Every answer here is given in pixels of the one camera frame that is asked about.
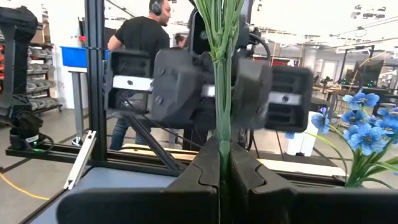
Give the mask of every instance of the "headphones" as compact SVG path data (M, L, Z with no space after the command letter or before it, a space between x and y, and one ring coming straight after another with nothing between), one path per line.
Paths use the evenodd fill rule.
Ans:
M160 16L162 14L162 6L159 4L158 1L155 1L152 6L150 7L150 10L156 15Z

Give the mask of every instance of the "blue bin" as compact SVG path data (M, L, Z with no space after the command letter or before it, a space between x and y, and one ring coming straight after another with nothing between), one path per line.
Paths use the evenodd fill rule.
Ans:
M61 47L63 66L87 68L87 53L84 47ZM105 60L109 58L109 50L105 51Z

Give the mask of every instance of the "floor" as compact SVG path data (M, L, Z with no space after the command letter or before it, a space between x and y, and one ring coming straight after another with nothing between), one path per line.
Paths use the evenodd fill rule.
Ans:
M41 129L41 132L50 135L55 142L70 144L71 138L76 133L73 110L64 110L61 113L56 110L49 111L42 114L42 119L44 120L44 126ZM111 134L115 122L116 119L108 120L109 135ZM85 120L85 127L88 127L87 119ZM23 158L9 157L5 155L4 150L9 142L8 132L9 130L6 128L0 129L0 142L6 142L0 147L1 167L8 167L23 160ZM168 134L166 132L160 129L154 129L152 134L160 141L161 144L167 146ZM130 129L127 133L125 142L134 142L134 135L134 131ZM279 136L282 149L284 150L287 148L287 140L282 133L280 133ZM275 131L256 131L255 137L260 151L280 154ZM337 135L330 133L324 137L335 143L345 158L352 158L349 148ZM343 163L337 158L338 155L328 148L327 145L317 141L315 143L315 147L318 149L319 153L313 151L312 156L329 157L332 162L344 169ZM397 147L392 148L386 154L386 158L389 159L396 155ZM350 167L351 162L347 161L347 165ZM21 189L42 197L51 197L62 189L71 167L71 164L30 160L29 162L6 172L4 175L9 181ZM393 187L398 188L398 177L394 176L392 172L384 172L376 177L387 182ZM366 184L366 187L381 186L377 184ZM13 189L5 181L0 180L0 222L2 224L19 223L44 202L44 200L22 194Z

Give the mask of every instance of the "shelf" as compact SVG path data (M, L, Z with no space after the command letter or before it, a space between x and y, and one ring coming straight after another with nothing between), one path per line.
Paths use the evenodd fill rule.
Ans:
M62 104L59 104L59 105L51 106L49 108L43 108L43 109L35 110L35 111L32 111L32 112L33 112L33 114L41 114L41 113L44 113L44 112L47 112L47 111L50 111L50 110L54 110L54 109L58 109L61 112L61 107L62 107Z

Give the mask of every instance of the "black t-shirt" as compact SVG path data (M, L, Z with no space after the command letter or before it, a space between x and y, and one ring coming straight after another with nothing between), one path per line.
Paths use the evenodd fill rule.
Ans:
M156 53L160 49L170 47L170 37L162 26L144 16L125 21L115 36L124 44L126 50L143 50L149 53L151 74Z

